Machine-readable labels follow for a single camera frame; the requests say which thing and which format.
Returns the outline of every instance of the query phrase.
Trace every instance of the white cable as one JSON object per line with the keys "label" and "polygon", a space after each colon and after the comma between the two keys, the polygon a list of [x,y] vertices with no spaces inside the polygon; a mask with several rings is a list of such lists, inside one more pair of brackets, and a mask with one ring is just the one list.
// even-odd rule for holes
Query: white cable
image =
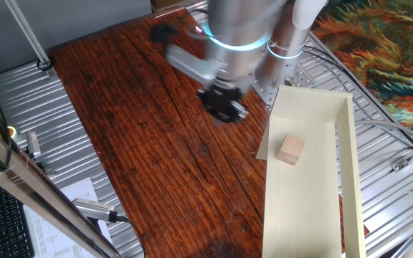
{"label": "white cable", "polygon": [[383,121],[383,120],[361,120],[361,121],[356,121],[355,124],[357,125],[384,125],[384,126],[388,126],[391,128],[403,130],[404,132],[413,136],[413,130],[410,130],[407,127],[404,127],[400,124],[393,123],[393,122],[388,122],[388,121]]}

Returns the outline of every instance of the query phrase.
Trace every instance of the cardboard box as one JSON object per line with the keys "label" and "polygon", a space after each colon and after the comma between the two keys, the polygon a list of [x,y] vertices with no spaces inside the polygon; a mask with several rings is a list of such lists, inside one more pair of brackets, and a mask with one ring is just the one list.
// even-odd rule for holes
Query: cardboard box
{"label": "cardboard box", "polygon": [[[257,158],[267,160],[262,257],[341,258],[336,153],[346,258],[366,258],[352,94],[280,86]],[[276,159],[282,139],[305,140],[296,166]]]}

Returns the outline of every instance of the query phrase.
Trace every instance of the wood grain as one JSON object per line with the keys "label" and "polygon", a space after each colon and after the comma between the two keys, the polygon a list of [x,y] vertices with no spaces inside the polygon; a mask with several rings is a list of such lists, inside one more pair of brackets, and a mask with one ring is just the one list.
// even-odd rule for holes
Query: wood grain
{"label": "wood grain", "polygon": [[[50,51],[60,79],[148,257],[260,257],[265,162],[255,159],[269,111],[251,92],[249,116],[218,126],[195,97],[201,85],[149,40],[185,9],[118,24]],[[202,57],[179,33],[172,43]]]}

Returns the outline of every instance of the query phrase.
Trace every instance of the black keyboard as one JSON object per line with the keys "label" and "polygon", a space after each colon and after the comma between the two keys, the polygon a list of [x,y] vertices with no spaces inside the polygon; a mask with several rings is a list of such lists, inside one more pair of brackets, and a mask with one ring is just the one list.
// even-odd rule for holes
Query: black keyboard
{"label": "black keyboard", "polygon": [[22,203],[0,187],[0,257],[33,257]]}

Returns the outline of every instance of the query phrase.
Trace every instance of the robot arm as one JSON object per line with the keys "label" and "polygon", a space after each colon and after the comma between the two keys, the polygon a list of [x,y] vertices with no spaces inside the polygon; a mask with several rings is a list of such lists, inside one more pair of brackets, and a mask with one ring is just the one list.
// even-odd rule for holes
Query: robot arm
{"label": "robot arm", "polygon": [[203,85],[198,96],[210,115],[226,123],[241,121],[247,111],[240,101],[252,85],[262,91],[297,79],[298,58],[326,3],[210,0],[205,60],[174,45],[167,46],[166,58]]}

